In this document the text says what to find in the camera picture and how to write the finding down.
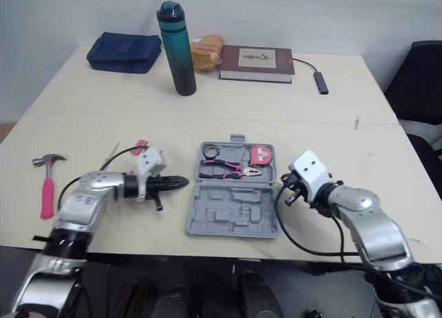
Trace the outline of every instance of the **pink pliers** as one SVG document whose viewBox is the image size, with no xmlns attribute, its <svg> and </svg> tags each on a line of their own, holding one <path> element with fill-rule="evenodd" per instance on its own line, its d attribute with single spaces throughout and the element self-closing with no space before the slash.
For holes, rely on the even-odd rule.
<svg viewBox="0 0 442 318">
<path fill-rule="evenodd" d="M 227 162 L 220 159 L 205 160 L 202 162 L 204 166 L 219 166 L 232 170 L 226 174 L 207 174 L 200 173 L 200 178 L 217 178 L 224 180 L 225 178 L 231 178 L 238 180 L 243 176 L 258 176 L 262 175 L 262 171 L 252 167 L 243 167 L 239 162 Z"/>
</svg>

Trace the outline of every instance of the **green water bottle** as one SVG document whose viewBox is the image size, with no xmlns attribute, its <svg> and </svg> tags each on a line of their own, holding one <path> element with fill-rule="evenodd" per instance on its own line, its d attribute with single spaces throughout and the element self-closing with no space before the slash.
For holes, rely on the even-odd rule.
<svg viewBox="0 0 442 318">
<path fill-rule="evenodd" d="M 157 11 L 157 19 L 175 88 L 180 95 L 192 95 L 196 81 L 184 11 L 179 3 L 166 1 Z"/>
</svg>

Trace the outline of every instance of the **black chair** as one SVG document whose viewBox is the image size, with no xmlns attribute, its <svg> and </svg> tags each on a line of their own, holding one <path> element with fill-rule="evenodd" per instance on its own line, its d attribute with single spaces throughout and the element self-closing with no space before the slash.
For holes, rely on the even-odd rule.
<svg viewBox="0 0 442 318">
<path fill-rule="evenodd" d="M 442 198 L 442 41 L 414 42 L 385 96 Z"/>
</svg>

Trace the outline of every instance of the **open tool case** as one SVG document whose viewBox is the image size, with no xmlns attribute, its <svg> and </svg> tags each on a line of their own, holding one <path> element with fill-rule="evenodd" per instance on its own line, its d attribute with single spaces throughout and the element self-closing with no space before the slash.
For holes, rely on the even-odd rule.
<svg viewBox="0 0 442 318">
<path fill-rule="evenodd" d="M 272 161 L 259 176 L 243 176 L 234 180 L 207 179 L 200 173 L 226 174 L 230 171 L 218 166 L 204 165 L 203 151 L 208 145 L 219 149 L 216 159 L 239 162 L 249 166 L 250 148 L 257 144 L 244 143 L 243 135 L 232 135 L 231 142 L 203 142 L 196 170 L 199 182 L 193 191 L 187 231 L 200 235 L 227 235 L 260 238 L 276 238 L 279 225 L 274 211 L 273 189 L 276 180 L 275 151 L 271 145 Z"/>
</svg>

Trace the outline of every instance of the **hammer head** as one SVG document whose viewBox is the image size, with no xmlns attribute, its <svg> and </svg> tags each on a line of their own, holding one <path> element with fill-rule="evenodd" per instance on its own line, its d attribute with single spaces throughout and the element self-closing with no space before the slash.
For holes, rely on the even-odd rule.
<svg viewBox="0 0 442 318">
<path fill-rule="evenodd" d="M 32 159 L 32 163 L 34 166 L 38 167 L 38 166 L 44 165 L 47 162 L 50 162 L 53 164 L 57 160 L 66 160 L 66 158 L 59 155 L 59 154 L 52 153 L 52 154 L 46 154 L 42 158 Z"/>
</svg>

